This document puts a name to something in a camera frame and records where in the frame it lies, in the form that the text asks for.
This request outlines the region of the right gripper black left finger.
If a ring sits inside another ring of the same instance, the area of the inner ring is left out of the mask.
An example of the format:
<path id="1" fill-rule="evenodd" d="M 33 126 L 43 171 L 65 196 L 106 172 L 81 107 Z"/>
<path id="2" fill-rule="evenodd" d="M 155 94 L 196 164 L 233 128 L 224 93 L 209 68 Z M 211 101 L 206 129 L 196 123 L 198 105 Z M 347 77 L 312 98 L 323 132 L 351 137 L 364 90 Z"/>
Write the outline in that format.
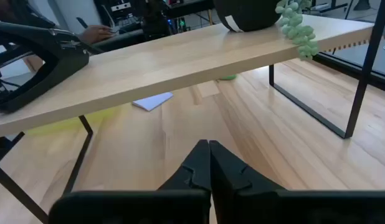
<path id="1" fill-rule="evenodd" d="M 158 189 L 73 192 L 54 203 L 49 224 L 208 224 L 210 168 L 200 140 Z"/>

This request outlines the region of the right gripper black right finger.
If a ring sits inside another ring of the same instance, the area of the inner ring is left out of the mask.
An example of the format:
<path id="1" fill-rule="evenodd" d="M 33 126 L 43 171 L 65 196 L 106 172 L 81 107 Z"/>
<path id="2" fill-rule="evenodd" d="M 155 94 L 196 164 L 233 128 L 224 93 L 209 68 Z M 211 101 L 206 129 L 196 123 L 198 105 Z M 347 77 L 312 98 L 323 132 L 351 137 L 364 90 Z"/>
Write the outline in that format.
<path id="1" fill-rule="evenodd" d="M 385 190 L 287 190 L 219 142 L 209 145 L 220 224 L 385 224 Z"/>

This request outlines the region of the white notepad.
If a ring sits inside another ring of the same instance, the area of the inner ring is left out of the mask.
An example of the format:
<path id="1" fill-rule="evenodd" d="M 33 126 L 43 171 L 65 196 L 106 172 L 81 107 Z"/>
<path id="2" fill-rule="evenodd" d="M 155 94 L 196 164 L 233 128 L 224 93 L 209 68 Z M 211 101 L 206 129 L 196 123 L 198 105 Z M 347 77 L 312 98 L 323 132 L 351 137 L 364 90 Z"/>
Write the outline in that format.
<path id="1" fill-rule="evenodd" d="M 144 109 L 145 111 L 152 111 L 153 109 L 162 105 L 164 102 L 168 101 L 172 97 L 173 94 L 171 92 L 167 92 L 133 101 L 132 104 L 134 106 Z"/>

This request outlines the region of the wooden shelf with black legs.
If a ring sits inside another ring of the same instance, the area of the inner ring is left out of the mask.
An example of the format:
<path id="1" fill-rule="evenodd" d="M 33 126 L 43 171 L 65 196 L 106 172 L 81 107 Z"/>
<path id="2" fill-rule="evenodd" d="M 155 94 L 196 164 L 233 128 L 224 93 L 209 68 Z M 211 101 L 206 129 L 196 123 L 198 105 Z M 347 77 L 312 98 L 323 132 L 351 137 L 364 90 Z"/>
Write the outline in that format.
<path id="1" fill-rule="evenodd" d="M 231 33 L 218 24 L 95 55 L 81 71 L 25 108 L 0 115 L 0 135 L 22 138 L 0 161 L 47 212 L 62 195 L 87 138 L 84 126 L 24 131 L 119 107 L 97 123 L 74 190 L 154 190 L 201 139 L 222 143 L 294 190 L 385 190 L 385 92 L 368 87 L 350 139 L 324 127 L 269 84 L 344 126 L 358 81 L 297 59 L 276 27 Z M 219 80 L 237 75 L 233 80 Z M 152 111 L 133 101 L 171 92 Z"/>

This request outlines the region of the yellow-green translucent bin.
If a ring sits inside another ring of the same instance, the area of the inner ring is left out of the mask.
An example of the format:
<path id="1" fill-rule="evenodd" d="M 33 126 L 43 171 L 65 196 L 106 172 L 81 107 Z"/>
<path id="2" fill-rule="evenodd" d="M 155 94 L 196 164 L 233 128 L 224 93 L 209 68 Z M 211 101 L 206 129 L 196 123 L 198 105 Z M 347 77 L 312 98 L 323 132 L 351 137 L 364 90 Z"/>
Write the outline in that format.
<path id="1" fill-rule="evenodd" d="M 111 116 L 115 112 L 119 110 L 119 107 L 112 107 L 109 109 L 97 111 L 94 113 L 86 114 L 85 118 L 88 121 L 89 124 L 97 123 L 101 121 L 102 119 Z M 24 131 L 27 135 L 37 135 L 37 134 L 44 134 L 44 133 L 52 133 L 55 131 L 60 131 L 64 129 L 70 129 L 78 126 L 83 126 L 79 118 L 70 118 L 63 121 L 59 121 L 56 123 L 50 123 L 44 126 L 40 126 L 34 129 L 29 129 L 27 131 Z"/>

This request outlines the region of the artificial succulents in black pot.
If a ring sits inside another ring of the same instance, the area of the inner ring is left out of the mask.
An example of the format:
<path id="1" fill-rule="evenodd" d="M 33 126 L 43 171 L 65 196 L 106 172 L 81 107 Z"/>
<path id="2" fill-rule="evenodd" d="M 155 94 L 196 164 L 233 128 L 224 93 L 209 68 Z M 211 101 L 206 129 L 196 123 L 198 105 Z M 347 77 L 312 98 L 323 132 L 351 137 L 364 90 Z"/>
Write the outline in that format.
<path id="1" fill-rule="evenodd" d="M 250 32 L 278 25 L 282 34 L 298 46 L 300 59 L 318 54 L 312 26 L 303 25 L 303 11 L 311 0 L 213 0 L 217 15 L 232 32 Z"/>

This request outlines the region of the person's hand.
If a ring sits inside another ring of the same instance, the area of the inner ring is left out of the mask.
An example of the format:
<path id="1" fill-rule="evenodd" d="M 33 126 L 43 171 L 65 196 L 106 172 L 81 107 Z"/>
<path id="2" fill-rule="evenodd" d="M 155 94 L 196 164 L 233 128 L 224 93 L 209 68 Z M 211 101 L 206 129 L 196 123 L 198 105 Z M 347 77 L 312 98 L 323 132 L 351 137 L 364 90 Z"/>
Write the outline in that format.
<path id="1" fill-rule="evenodd" d="M 94 44 L 113 37 L 113 33 L 110 27 L 92 25 L 88 26 L 78 37 L 87 44 Z"/>

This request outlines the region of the black computer equipment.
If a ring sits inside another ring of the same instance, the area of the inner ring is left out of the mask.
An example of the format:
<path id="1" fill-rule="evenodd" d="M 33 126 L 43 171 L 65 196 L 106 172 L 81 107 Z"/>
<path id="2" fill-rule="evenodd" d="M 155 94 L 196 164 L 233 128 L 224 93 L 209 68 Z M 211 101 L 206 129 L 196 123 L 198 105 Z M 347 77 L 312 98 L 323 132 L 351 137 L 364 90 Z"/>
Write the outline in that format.
<path id="1" fill-rule="evenodd" d="M 129 0 L 93 0 L 100 21 L 109 27 L 125 27 L 138 23 Z"/>

